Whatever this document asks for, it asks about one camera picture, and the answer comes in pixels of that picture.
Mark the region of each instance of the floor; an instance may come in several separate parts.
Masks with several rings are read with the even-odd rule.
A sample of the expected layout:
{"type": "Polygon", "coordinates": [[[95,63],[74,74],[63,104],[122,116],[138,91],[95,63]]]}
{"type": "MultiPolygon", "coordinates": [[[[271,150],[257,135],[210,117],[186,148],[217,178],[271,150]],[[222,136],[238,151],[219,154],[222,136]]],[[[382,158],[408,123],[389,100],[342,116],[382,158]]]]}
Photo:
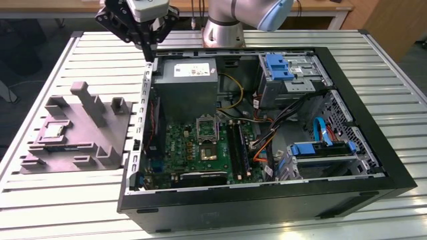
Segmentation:
{"type": "MultiPolygon", "coordinates": [[[[47,42],[37,47],[43,62],[42,70],[37,74],[23,77],[17,75],[0,61],[2,81],[9,86],[26,82],[13,88],[21,98],[17,104],[7,103],[0,99],[0,159],[19,131],[45,85],[43,81],[47,80],[51,74],[73,32],[105,31],[93,19],[67,19],[65,28],[58,28],[57,22],[53,19],[42,19],[39,23],[47,36],[47,42]]],[[[422,44],[417,43],[413,46],[400,66],[427,95],[427,49],[422,48],[422,44]]]]}

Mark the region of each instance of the blue plastic latch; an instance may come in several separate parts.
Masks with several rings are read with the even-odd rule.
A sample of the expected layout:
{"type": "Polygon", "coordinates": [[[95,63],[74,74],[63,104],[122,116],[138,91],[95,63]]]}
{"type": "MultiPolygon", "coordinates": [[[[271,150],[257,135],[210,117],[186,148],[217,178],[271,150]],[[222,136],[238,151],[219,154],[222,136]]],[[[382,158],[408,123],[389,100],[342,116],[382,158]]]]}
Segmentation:
{"type": "Polygon", "coordinates": [[[356,153],[358,151],[358,147],[357,144],[353,141],[349,141],[349,147],[353,153],[356,153]]]}
{"type": "Polygon", "coordinates": [[[301,152],[301,154],[315,154],[315,148],[314,145],[311,143],[299,143],[297,144],[298,147],[298,151],[301,152]]]}
{"type": "Polygon", "coordinates": [[[293,155],[297,156],[298,154],[301,154],[299,152],[299,149],[295,145],[291,146],[291,152],[293,152],[293,155]]]}
{"type": "Polygon", "coordinates": [[[295,75],[290,72],[289,61],[281,54],[266,54],[266,65],[274,81],[293,81],[295,75]]]}

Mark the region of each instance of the aluminum workbench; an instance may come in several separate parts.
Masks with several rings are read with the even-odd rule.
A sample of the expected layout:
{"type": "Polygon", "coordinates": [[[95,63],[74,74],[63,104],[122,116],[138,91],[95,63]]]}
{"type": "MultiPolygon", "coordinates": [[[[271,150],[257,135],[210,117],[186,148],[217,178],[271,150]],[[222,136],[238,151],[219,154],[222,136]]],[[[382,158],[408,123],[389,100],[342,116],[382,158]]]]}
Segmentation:
{"type": "MultiPolygon", "coordinates": [[[[345,218],[253,225],[150,236],[117,213],[123,169],[19,174],[21,157],[38,136],[51,95],[90,84],[103,101],[139,101],[145,55],[110,32],[71,38],[0,164],[0,239],[394,239],[427,236],[427,98],[370,35],[358,31],[246,31],[249,47],[329,47],[418,188],[345,218]]],[[[161,48],[201,48],[198,31],[173,32],[161,48]]],[[[133,111],[139,110],[134,104],[133,111]]],[[[134,126],[125,150],[133,148],[134,126]]]]}

